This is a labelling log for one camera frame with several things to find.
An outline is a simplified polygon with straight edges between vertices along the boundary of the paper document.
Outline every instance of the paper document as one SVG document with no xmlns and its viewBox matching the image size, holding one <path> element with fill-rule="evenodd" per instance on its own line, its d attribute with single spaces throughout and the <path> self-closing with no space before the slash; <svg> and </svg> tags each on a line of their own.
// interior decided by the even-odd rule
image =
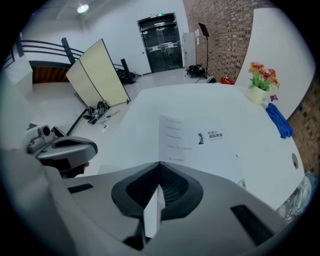
<svg viewBox="0 0 320 256">
<path fill-rule="evenodd" d="M 217 175 L 245 187 L 237 153 L 218 120 L 159 118 L 160 161 Z"/>
</svg>

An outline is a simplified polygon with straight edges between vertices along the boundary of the red object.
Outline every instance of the red object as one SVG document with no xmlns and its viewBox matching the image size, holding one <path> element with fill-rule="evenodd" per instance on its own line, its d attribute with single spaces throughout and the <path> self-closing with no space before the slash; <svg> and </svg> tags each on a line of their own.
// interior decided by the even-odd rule
<svg viewBox="0 0 320 256">
<path fill-rule="evenodd" d="M 234 81 L 232 81 L 231 79 L 229 79 L 228 77 L 221 77 L 221 79 L 220 79 L 220 83 L 221 84 L 225 84 L 225 85 L 234 85 L 235 84 L 235 82 Z"/>
</svg>

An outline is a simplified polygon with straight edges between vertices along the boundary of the green leaves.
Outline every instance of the green leaves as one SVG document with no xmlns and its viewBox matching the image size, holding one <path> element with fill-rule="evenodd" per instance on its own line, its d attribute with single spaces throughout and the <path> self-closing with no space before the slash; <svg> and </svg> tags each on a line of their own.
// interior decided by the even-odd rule
<svg viewBox="0 0 320 256">
<path fill-rule="evenodd" d="M 252 84 L 249 86 L 250 89 L 256 86 L 263 91 L 270 90 L 270 81 L 265 80 L 263 75 L 257 71 L 252 72 L 252 79 L 250 79 L 250 81 L 252 82 Z"/>
</svg>

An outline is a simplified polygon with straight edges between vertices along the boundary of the yellow panel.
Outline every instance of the yellow panel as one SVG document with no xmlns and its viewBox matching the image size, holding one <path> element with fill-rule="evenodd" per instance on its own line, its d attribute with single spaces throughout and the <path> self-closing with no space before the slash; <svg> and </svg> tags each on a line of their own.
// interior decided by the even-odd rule
<svg viewBox="0 0 320 256">
<path fill-rule="evenodd" d="M 65 75 L 84 103 L 87 106 L 96 108 L 102 98 L 90 81 L 79 60 L 72 65 Z"/>
<path fill-rule="evenodd" d="M 79 60 L 95 88 L 109 106 L 129 100 L 102 39 L 91 46 Z"/>
</svg>

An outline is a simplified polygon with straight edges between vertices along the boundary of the glass door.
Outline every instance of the glass door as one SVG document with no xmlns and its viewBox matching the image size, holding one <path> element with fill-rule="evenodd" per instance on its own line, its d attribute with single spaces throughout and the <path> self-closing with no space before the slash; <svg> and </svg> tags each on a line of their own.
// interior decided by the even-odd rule
<svg viewBox="0 0 320 256">
<path fill-rule="evenodd" d="M 175 25 L 158 28 L 166 70 L 182 68 L 180 40 Z"/>
<path fill-rule="evenodd" d="M 165 61 L 157 28 L 142 32 L 152 72 L 165 71 Z"/>
<path fill-rule="evenodd" d="M 160 26 L 142 32 L 152 72 L 182 68 L 177 27 Z"/>
</svg>

